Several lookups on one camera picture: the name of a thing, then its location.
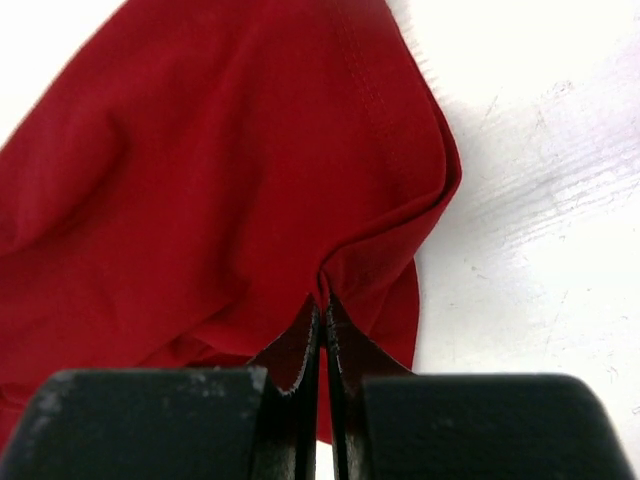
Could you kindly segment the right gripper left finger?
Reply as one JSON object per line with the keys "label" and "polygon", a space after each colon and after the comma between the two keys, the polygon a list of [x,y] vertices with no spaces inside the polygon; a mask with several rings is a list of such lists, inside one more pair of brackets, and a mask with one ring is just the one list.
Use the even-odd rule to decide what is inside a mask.
{"label": "right gripper left finger", "polygon": [[236,368],[66,370],[30,401],[5,479],[310,479],[320,314]]}

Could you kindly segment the red t-shirt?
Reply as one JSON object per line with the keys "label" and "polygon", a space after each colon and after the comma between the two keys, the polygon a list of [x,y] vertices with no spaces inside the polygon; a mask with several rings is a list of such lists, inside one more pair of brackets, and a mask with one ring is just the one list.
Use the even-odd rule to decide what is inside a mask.
{"label": "red t-shirt", "polygon": [[128,1],[1,151],[1,437],[53,373],[241,365],[335,294],[405,366],[461,179],[383,1]]}

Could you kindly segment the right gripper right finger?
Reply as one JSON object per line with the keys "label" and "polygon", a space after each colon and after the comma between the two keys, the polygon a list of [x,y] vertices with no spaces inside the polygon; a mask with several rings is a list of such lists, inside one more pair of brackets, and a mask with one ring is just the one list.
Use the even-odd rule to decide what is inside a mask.
{"label": "right gripper right finger", "polygon": [[563,374],[417,375],[326,314],[339,479],[630,479],[593,391]]}

